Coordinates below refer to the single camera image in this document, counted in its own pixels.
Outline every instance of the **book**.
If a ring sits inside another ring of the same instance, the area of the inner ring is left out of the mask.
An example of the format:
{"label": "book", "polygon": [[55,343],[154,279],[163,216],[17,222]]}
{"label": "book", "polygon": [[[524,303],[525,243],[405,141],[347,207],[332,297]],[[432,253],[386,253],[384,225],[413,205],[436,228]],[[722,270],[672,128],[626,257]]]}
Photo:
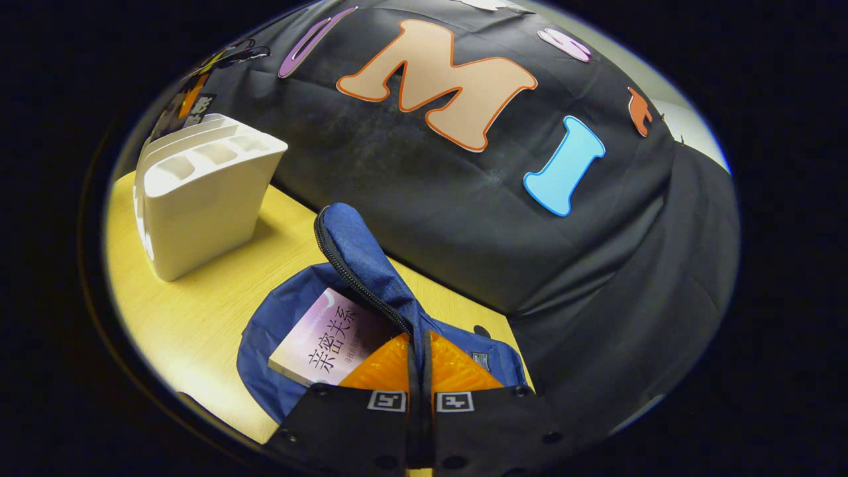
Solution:
{"label": "book", "polygon": [[268,358],[268,366],[304,386],[338,384],[398,334],[392,324],[325,289]]}

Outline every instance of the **peach letter m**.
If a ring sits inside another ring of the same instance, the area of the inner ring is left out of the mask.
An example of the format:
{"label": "peach letter m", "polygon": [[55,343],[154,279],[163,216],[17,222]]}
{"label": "peach letter m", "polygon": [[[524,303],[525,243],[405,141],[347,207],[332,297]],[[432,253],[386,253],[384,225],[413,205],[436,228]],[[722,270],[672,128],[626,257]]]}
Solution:
{"label": "peach letter m", "polygon": [[536,78],[506,58],[455,66],[452,31],[421,20],[404,20],[399,26],[400,35],[359,73],[339,79],[338,90],[365,101],[383,101],[389,95],[388,78],[403,66],[400,110],[418,109],[456,91],[446,106],[427,112],[427,124],[465,149],[486,149],[486,131],[495,118],[522,89],[534,89]]}

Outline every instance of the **zipper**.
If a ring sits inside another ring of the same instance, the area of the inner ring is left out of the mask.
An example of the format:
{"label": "zipper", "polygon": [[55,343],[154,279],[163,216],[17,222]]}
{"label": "zipper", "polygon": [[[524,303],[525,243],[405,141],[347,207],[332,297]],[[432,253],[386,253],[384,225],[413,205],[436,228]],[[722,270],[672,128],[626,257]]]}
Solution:
{"label": "zipper", "polygon": [[322,254],[324,254],[326,259],[330,262],[330,265],[336,269],[336,272],[341,275],[345,283],[347,283],[357,295],[362,297],[371,306],[381,311],[392,323],[394,323],[398,328],[404,330],[404,332],[410,336],[410,346],[412,346],[412,327],[406,322],[406,319],[403,318],[397,310],[369,291],[350,270],[348,264],[342,259],[341,254],[336,248],[336,244],[332,241],[332,237],[330,237],[330,233],[326,230],[326,227],[324,227],[323,219],[326,210],[327,207],[324,207],[324,209],[318,214],[318,217],[315,218],[315,241],[318,242],[318,249]]}

